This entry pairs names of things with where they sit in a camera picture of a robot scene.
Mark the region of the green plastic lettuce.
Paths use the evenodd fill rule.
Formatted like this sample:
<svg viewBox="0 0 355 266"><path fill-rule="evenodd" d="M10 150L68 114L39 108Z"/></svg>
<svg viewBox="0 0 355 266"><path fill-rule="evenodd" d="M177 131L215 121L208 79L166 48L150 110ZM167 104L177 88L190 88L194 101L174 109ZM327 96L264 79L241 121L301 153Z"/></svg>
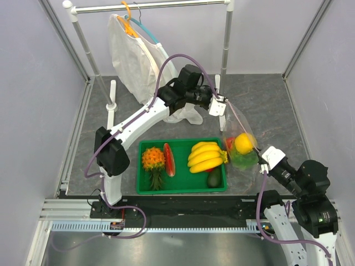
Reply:
<svg viewBox="0 0 355 266"><path fill-rule="evenodd" d="M258 157L254 151L242 155L238 151L233 150L230 153L230 160L233 167L239 170L249 169L258 163Z"/></svg>

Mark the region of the yellow lemon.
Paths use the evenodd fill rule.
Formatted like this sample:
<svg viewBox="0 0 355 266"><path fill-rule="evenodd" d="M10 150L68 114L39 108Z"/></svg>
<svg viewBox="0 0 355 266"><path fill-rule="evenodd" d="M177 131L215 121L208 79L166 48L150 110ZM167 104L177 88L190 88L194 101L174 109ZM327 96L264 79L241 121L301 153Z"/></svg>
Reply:
<svg viewBox="0 0 355 266"><path fill-rule="evenodd" d="M246 155L257 146L257 141L252 134L244 132L235 138L234 144L238 153Z"/></svg>

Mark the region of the clear dotted zip top bag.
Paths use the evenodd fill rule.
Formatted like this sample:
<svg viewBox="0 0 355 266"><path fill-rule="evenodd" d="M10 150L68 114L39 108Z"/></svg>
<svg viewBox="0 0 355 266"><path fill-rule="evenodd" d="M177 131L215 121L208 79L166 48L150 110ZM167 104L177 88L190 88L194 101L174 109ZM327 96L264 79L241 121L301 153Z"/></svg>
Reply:
<svg viewBox="0 0 355 266"><path fill-rule="evenodd" d="M223 139L225 147L226 147L226 139L227 138L229 138L229 137L236 138L237 136L239 136L239 134L244 133L244 132L252 134L255 137L255 134L253 133L253 131L249 125L249 122L247 121L244 114L234 104L232 104L230 101L228 101L226 104L225 125L224 125L223 131L222 131L222 139ZM257 154L258 148L259 148L259 145L257 142L257 146L254 147L252 151L256 152L256 154ZM226 148L226 150L227 150L227 153L228 153L228 156L230 159L230 153L233 150L236 150L236 148L234 147L232 150L228 150Z"/></svg>

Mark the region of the red tomato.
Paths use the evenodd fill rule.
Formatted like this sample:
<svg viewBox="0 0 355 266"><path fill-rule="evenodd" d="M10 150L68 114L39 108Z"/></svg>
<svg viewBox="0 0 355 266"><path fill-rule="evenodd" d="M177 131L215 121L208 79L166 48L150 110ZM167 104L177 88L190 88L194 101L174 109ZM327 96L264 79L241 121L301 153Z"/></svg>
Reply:
<svg viewBox="0 0 355 266"><path fill-rule="evenodd" d="M235 147L235 138L229 137L226 139L226 148L232 150Z"/></svg>

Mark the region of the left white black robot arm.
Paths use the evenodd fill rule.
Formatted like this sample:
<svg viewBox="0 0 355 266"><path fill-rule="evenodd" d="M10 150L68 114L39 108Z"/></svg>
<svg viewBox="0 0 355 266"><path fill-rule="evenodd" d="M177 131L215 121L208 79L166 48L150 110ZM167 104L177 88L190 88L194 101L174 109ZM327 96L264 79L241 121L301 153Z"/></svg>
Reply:
<svg viewBox="0 0 355 266"><path fill-rule="evenodd" d="M202 67L188 64L178 77L158 88L148 103L132 116L111 129L101 127L96 131L91 162L97 162L100 167L97 174L102 180L101 196L105 201L102 210L108 217L121 214L121 178L130 164L127 151L133 142L186 104L211 110L220 97L218 92L219 87Z"/></svg>

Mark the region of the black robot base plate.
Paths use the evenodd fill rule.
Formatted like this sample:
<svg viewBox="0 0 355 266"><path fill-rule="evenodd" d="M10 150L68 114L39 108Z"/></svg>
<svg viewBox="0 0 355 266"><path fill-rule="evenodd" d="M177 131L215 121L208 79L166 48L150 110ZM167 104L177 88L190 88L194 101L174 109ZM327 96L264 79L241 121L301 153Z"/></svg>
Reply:
<svg viewBox="0 0 355 266"><path fill-rule="evenodd" d="M123 218L128 228L141 227L142 209L148 229L246 227L256 217L256 201L256 196L124 196L116 206L131 208L110 209L100 199L92 203L90 218Z"/></svg>

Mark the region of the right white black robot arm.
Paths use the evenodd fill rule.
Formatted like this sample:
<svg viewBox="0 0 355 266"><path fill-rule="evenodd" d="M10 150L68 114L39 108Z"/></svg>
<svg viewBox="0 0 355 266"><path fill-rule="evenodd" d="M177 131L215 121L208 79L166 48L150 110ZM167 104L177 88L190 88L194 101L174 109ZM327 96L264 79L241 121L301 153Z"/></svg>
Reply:
<svg viewBox="0 0 355 266"><path fill-rule="evenodd" d="M258 163L262 186L271 176L296 198L284 203L277 191L261 188L254 204L261 238L279 244L288 265L336 265L338 216L326 196L330 186L328 168L306 160L295 169L286 157L274 168L262 158Z"/></svg>

